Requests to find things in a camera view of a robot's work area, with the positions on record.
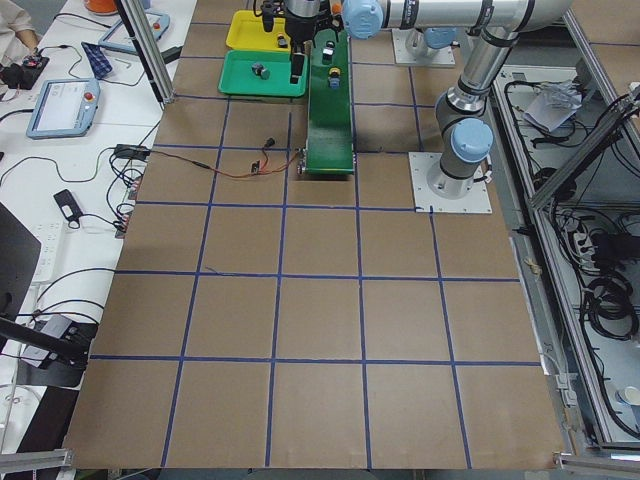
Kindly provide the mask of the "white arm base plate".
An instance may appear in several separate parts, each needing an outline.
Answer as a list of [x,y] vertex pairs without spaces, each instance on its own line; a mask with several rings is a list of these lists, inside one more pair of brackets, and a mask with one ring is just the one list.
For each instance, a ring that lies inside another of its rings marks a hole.
[[395,63],[403,66],[453,68],[455,58],[452,44],[456,37],[457,29],[454,27],[393,29]]
[[434,214],[492,214],[485,172],[480,164],[471,178],[448,177],[439,152],[410,152],[414,210]]

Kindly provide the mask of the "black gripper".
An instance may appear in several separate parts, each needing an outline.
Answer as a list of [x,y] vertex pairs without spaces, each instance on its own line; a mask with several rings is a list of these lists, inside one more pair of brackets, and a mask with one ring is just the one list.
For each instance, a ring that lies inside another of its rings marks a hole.
[[[316,34],[324,30],[333,31],[335,36],[344,30],[341,12],[325,0],[260,1],[259,18],[267,33],[273,31],[276,18],[283,18],[291,47],[313,41]],[[291,84],[299,83],[305,72],[305,62],[303,50],[291,50]]]

